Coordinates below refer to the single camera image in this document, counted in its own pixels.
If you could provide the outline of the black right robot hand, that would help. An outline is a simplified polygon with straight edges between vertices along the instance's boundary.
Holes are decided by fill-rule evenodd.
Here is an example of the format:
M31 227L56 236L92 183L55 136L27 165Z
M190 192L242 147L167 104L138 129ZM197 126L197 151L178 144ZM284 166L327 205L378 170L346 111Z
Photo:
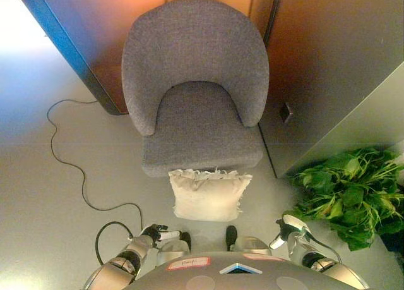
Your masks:
M284 214L281 219L276 220L280 227L280 232L275 239L269 244L270 249L275 250L287 242L288 236L294 232L304 232L311 234L308 225L302 220L290 214Z

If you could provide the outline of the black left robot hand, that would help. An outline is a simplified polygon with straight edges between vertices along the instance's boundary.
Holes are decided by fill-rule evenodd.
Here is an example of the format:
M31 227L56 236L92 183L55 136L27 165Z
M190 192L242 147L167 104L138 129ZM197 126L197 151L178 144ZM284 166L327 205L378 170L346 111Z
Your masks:
M166 225L152 224L144 228L141 235L147 235L151 237L154 243L157 243L168 239L178 239L181 237L182 232L178 230L169 231L169 227Z

